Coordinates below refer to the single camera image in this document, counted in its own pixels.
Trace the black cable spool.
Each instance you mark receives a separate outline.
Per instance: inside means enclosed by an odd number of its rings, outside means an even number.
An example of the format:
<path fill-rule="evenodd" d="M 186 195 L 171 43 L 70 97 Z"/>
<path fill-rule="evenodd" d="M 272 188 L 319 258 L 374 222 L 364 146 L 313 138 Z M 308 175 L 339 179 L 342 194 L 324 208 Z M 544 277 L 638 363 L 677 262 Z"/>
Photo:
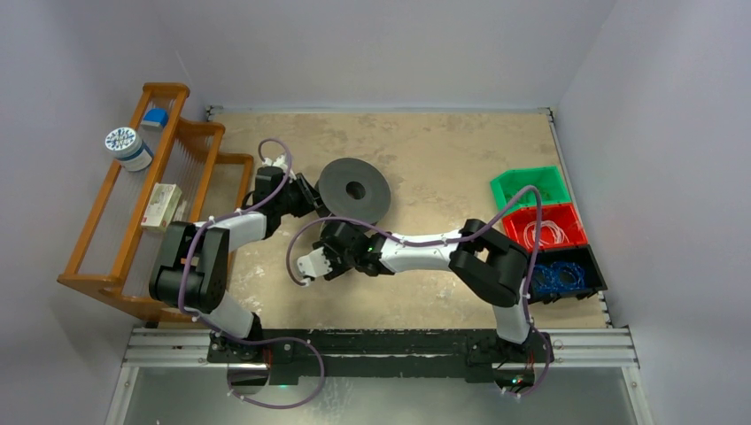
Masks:
<path fill-rule="evenodd" d="M 322 170 L 315 189 L 319 217 L 341 216 L 375 225 L 391 206 L 391 188 L 381 172 L 358 158 L 338 158 Z"/>

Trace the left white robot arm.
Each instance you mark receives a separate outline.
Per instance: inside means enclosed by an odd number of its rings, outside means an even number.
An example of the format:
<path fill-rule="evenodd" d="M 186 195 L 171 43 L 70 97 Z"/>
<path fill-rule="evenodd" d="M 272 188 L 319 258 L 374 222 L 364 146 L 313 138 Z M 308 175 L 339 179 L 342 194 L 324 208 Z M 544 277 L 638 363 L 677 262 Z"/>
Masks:
<path fill-rule="evenodd" d="M 166 227 L 151 272 L 150 297 L 221 332 L 241 361 L 258 359 L 264 350 L 260 318 L 228 293 L 229 257 L 272 236 L 283 216 L 300 218 L 322 206 L 318 190 L 303 174 L 263 166 L 236 212 Z"/>

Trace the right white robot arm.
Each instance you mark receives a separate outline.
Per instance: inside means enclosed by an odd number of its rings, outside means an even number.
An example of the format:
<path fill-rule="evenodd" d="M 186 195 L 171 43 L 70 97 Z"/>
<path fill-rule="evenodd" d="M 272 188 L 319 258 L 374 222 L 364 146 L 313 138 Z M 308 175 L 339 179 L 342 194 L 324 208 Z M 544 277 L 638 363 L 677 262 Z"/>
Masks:
<path fill-rule="evenodd" d="M 371 277 L 451 272 L 492 306 L 499 353 L 518 360 L 532 346 L 525 294 L 530 261 L 520 244 L 477 219 L 442 234 L 406 236 L 358 220 L 329 218 L 320 239 L 295 266 L 304 282 L 330 281 L 350 270 Z"/>

